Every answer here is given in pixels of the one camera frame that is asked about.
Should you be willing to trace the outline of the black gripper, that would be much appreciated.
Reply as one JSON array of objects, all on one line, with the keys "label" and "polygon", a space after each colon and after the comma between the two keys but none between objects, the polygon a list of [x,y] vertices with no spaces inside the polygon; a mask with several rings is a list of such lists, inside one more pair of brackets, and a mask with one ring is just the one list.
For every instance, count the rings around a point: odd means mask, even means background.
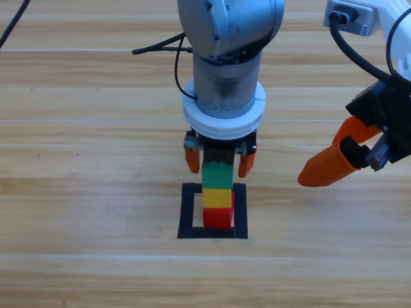
[{"label": "black gripper", "polygon": [[[352,115],[337,131],[333,144],[310,158],[298,177],[305,187],[329,186],[371,166],[382,169],[410,155],[410,96],[377,81],[347,106]],[[362,145],[379,132],[373,149]]]},{"label": "black gripper", "polygon": [[233,140],[219,140],[199,134],[194,129],[188,130],[184,138],[185,159],[189,170],[200,170],[200,152],[203,162],[234,164],[234,156],[240,156],[238,176],[245,178],[251,171],[257,151],[257,131]]}]

